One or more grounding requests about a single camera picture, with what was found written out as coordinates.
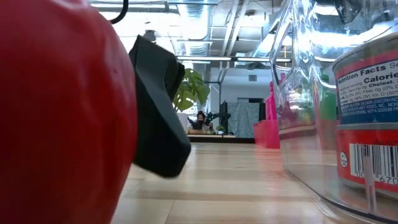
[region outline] green object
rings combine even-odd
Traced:
[[[217,131],[225,131],[225,128],[220,125],[217,127]]]
[[[323,69],[320,70],[320,77],[322,81],[329,84],[329,76],[323,73]],[[331,88],[319,85],[320,91],[320,107],[319,115],[321,119],[336,120],[336,93],[330,91]]]
[[[186,68],[184,78],[173,99],[174,109],[184,111],[196,101],[205,104],[209,93],[210,88],[201,75],[191,68]]]

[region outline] potted plant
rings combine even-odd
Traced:
[[[191,68],[186,68],[184,78],[173,99],[174,110],[181,112],[177,114],[185,130],[188,128],[188,115],[182,112],[192,107],[197,101],[202,105],[205,104],[209,93],[210,88],[201,75]]]
[[[221,125],[217,127],[217,132],[218,134],[224,134],[225,128],[222,127]]]

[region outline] ceiling light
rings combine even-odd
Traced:
[[[93,7],[97,7],[97,8],[102,8],[102,7],[107,7],[107,8],[121,8],[122,4],[91,4],[91,6]],[[139,7],[139,8],[164,8],[165,9],[165,5],[164,4],[130,4],[130,7]],[[177,9],[176,5],[169,5],[169,9]]]
[[[196,57],[196,56],[177,56],[177,60],[191,61],[230,61],[231,57]]]
[[[237,61],[239,62],[269,62],[269,58],[237,58]],[[292,59],[289,58],[277,58],[276,62],[285,62],[289,63],[292,62]]]
[[[333,58],[323,58],[323,57],[319,57],[319,56],[314,56],[315,60],[318,60],[320,62],[334,62],[336,59]]]
[[[210,64],[210,62],[209,61],[189,61],[189,60],[184,60],[184,62],[186,62],[186,63],[196,63],[196,64],[198,64],[198,63],[203,63],[203,64]]]

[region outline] pink bin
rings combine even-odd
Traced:
[[[279,149],[278,120],[262,120],[253,126],[257,145],[268,149]]]

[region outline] canned food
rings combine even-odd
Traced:
[[[333,64],[341,124],[398,122],[398,34],[349,51]]]
[[[376,191],[398,198],[398,34],[343,54],[334,62],[333,73],[341,124],[340,179],[363,188],[366,154],[372,160]]]
[[[350,187],[365,185],[364,155],[373,162],[377,192],[398,198],[398,123],[339,125],[338,176]]]

